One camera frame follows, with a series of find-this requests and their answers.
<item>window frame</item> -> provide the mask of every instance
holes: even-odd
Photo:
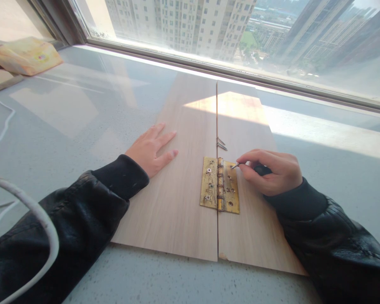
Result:
[[[281,76],[270,75],[264,71],[249,71],[219,60],[208,60],[195,54],[183,54],[183,56],[180,56],[177,53],[168,52],[166,49],[160,50],[144,43],[125,40],[122,43],[120,41],[114,42],[94,38],[90,36],[84,16],[81,14],[75,0],[29,0],[29,2],[48,27],[49,32],[56,38],[54,45],[58,49],[65,46],[84,44],[274,90],[380,113],[380,102],[358,95],[344,94],[325,85],[299,83],[281,78]]]

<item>wood grain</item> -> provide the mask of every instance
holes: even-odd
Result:
[[[179,154],[131,199],[113,242],[217,261],[217,211],[200,206],[203,158],[216,156],[215,82],[178,73],[158,122]]]
[[[252,149],[276,151],[263,107],[253,87],[218,82],[218,136],[235,162]],[[273,208],[237,170],[240,214],[218,213],[219,257],[239,263],[306,274],[283,235]]]

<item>black leather jacket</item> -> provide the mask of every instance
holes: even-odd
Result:
[[[14,303],[62,303],[110,242],[129,199],[148,183],[146,173],[121,155],[44,198],[40,204],[58,231],[59,255]],[[380,244],[366,229],[305,179],[298,188],[266,199],[324,302],[380,303]],[[0,237],[0,301],[29,281],[48,254],[45,232],[27,213]]]

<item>speckled countertop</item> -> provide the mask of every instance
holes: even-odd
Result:
[[[0,92],[17,111],[0,176],[39,200],[123,153],[157,118],[183,69],[71,47],[65,63]],[[279,151],[380,242],[380,115],[257,90]],[[0,107],[0,130],[8,115]],[[0,202],[10,199],[0,190]],[[0,223],[0,234],[24,213]],[[109,245],[65,303],[320,303],[307,277]]]

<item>left hand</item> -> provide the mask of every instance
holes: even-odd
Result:
[[[171,150],[160,157],[156,156],[156,153],[176,136],[176,131],[174,131],[158,137],[165,125],[166,123],[163,122],[151,127],[125,153],[141,166],[149,178],[155,176],[179,153],[178,150]]]

